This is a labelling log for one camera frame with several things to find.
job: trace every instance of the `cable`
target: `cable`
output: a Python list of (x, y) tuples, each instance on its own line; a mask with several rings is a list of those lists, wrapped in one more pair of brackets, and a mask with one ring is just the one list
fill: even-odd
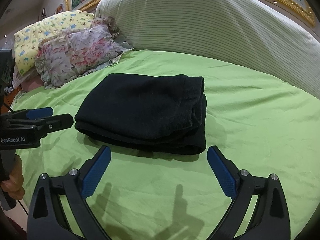
[(10, 106), (8, 106), (5, 102), (3, 102), (3, 105), (11, 112), (13, 113), (13, 110), (10, 108)]
[(26, 213), (27, 216), (28, 216), (28, 215), (29, 215), (29, 214), (28, 214), (28, 211), (27, 211), (27, 210), (25, 209), (25, 207), (22, 205), (21, 201), (18, 200), (18, 202), (19, 202), (20, 206), (22, 206), (23, 210), (25, 211), (25, 213)]

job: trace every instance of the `finger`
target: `finger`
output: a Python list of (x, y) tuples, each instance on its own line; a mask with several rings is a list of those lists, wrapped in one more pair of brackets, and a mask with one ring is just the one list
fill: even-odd
[(14, 198), (14, 199), (17, 199), (17, 200), (22, 200), (23, 199), (23, 196), (25, 194), (25, 190), (24, 188), (20, 188), (17, 192), (9, 192), (8, 193), (10, 197)]
[(14, 179), (22, 175), (22, 160), (19, 155), (15, 155), (13, 162), (14, 162), (13, 169), (10, 172), (10, 176)]
[(23, 180), (24, 178), (22, 175), (19, 177), (12, 177), (10, 175), (10, 180), (1, 182), (1, 188), (5, 192), (16, 192), (22, 187)]

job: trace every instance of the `bed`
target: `bed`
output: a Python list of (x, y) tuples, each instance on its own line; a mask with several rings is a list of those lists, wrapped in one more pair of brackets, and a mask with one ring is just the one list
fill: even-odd
[[(260, 2), (252, 2), (253, 6), (248, 0), (236, 0), (237, 3), (216, 0), (216, 4), (220, 1), (219, 5), (229, 12), (224, 14), (219, 10), (221, 16), (215, 23), (219, 31), (210, 32), (212, 29), (201, 25), (201, 21), (195, 24), (194, 16), (186, 17), (189, 28), (180, 31), (179, 36), (179, 28), (166, 29), (174, 26), (174, 21), (164, 17), (169, 14), (164, 12), (160, 22), (158, 14), (153, 13), (156, 7), (153, 10), (148, 7), (150, 1), (101, 1), (97, 14), (115, 17), (121, 32), (136, 50), (124, 54), (112, 67), (73, 80), (59, 89), (41, 87), (28, 92), (16, 102), (14, 109), (50, 106), (55, 114), (74, 116), (86, 95), (109, 73), (201, 75), (208, 101), (207, 147), (217, 145), (226, 158), (253, 175), (279, 176), (294, 239), (320, 201), (320, 101), (315, 67), (320, 45), (292, 21)], [(140, 6), (135, 10), (134, 5), (141, 3), (144, 10)], [(254, 16), (254, 11), (262, 15)], [(154, 17), (158, 25), (149, 21)], [(253, 21), (253, 17), (264, 17), (264, 20)], [(180, 19), (179, 23), (184, 23), (183, 16)], [(222, 19), (225, 33), (221, 31), (222, 24), (218, 24)], [(230, 34), (237, 38), (236, 33), (241, 35), (234, 42)], [(181, 39), (183, 36), (188, 37), (188, 42)], [(299, 41), (305, 49), (294, 46), (294, 41)], [(27, 204), (42, 172), (59, 176), (71, 168), (79, 168), (102, 145), (74, 127), (49, 134), (41, 143), (40, 148), (17, 151), (24, 164)], [(111, 163), (87, 202), (112, 239), (203, 240), (209, 236), (231, 200), (224, 196), (205, 152), (180, 156), (110, 147)], [(238, 234), (244, 232), (250, 220), (254, 200)], [(71, 227), (80, 235), (65, 199), (63, 205)]]

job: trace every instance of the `yellow pillow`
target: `yellow pillow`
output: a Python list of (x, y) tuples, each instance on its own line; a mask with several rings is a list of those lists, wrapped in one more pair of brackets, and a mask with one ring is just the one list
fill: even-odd
[(91, 26), (94, 14), (82, 11), (68, 11), (56, 14), (34, 23), (14, 35), (15, 60), (19, 73), (23, 75), (35, 66), (39, 43), (68, 27), (84, 29)]

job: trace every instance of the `folded black cloth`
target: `folded black cloth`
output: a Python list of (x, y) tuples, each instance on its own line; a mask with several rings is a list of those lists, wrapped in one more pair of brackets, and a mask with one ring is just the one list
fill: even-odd
[(110, 74), (85, 98), (76, 129), (95, 140), (174, 154), (206, 149), (203, 77)]

